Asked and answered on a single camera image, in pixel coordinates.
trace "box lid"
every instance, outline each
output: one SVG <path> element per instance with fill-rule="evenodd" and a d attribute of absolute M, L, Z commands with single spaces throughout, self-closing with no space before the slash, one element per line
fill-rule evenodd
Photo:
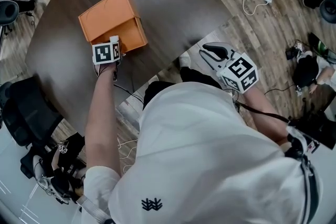
<path fill-rule="evenodd" d="M 91 42 L 107 31 L 138 17 L 133 0 L 102 0 L 79 16 L 86 40 Z"/>

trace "white t-shirt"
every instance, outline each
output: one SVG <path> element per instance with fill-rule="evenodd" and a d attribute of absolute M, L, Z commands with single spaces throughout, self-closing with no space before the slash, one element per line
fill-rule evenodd
<path fill-rule="evenodd" d="M 333 69 L 335 69 L 335 65 L 332 65 L 332 64 L 328 63 L 324 58 L 322 58 L 320 56 L 317 56 L 316 61 L 317 61 L 317 64 L 319 66 L 319 73 L 316 76 L 316 78 L 320 75 L 320 73 L 326 67 L 332 67 Z M 324 81 L 320 82 L 319 84 L 327 84 L 331 88 L 333 88 L 334 91 L 336 91 L 336 72 L 334 72 L 334 74 L 332 75 L 332 77 L 330 79 L 324 80 Z"/>
<path fill-rule="evenodd" d="M 184 82 L 140 118 L 135 164 L 120 179 L 87 171 L 84 194 L 117 224 L 301 223 L 300 162 L 249 128 L 226 92 Z M 96 223 L 83 210 L 82 223 Z"/>

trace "dark wooden tabletop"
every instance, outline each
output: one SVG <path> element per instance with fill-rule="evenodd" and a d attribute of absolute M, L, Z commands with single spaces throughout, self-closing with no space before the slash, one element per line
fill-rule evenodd
<path fill-rule="evenodd" d="M 51 0 L 30 43 L 26 63 L 58 111 L 79 132 L 96 75 L 78 16 L 100 0 Z M 127 54 L 118 84 L 135 91 L 230 16 L 221 0 L 134 0 L 149 44 Z M 128 94 L 115 91 L 115 104 Z"/>

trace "floor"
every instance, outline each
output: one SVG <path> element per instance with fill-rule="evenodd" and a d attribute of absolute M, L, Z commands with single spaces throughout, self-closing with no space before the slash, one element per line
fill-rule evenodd
<path fill-rule="evenodd" d="M 34 12 L 36 24 L 41 17 L 49 0 L 38 0 Z M 307 33 L 314 32 L 328 46 L 336 49 L 332 42 L 336 39 L 336 25 L 330 25 L 322 20 L 318 10 L 304 8 L 301 0 L 273 0 L 271 5 L 259 7 L 254 16 L 247 16 L 242 11 L 242 0 L 222 0 L 231 12 L 231 19 L 210 35 L 194 45 L 189 53 L 192 57 L 192 67 L 203 73 L 214 76 L 211 69 L 200 58 L 200 46 L 211 41 L 225 41 L 231 43 L 240 51 L 246 51 L 256 63 L 259 70 L 260 82 L 258 86 L 263 91 L 278 88 L 285 89 L 292 85 L 291 74 L 295 68 L 294 61 L 287 61 L 285 50 L 291 47 L 296 39 L 307 42 Z M 250 12 L 263 0 L 246 0 L 246 9 Z M 19 80 L 27 77 L 24 56 L 32 37 L 34 28 L 28 17 L 22 16 L 15 24 L 14 32 L 4 38 L 0 54 L 0 83 Z M 178 71 L 173 64 L 159 73 L 159 78 L 171 82 L 179 82 Z M 148 84 L 137 92 L 144 95 Z M 284 116 L 300 116 L 302 113 L 302 98 L 311 100 L 317 108 L 322 107 L 331 95 L 328 87 L 319 87 L 311 96 L 307 90 L 300 97 L 296 96 L 294 87 L 285 92 L 273 91 L 267 94 L 276 109 Z M 142 104 L 134 97 L 129 97 L 117 107 L 117 126 L 120 143 L 136 140 L 139 135 L 138 118 L 142 111 Z M 253 126 L 249 114 L 241 111 L 248 125 Z M 64 120 L 54 132 L 54 139 L 64 139 L 75 130 Z M 135 160 L 135 142 L 122 145 L 120 157 L 125 171 Z"/>

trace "orange box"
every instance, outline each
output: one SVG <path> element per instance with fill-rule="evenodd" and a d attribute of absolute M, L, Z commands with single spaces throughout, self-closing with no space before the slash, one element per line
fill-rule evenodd
<path fill-rule="evenodd" d="M 85 38 L 91 45 L 109 42 L 119 36 L 121 52 L 148 43 L 133 0 L 102 0 L 79 17 Z"/>

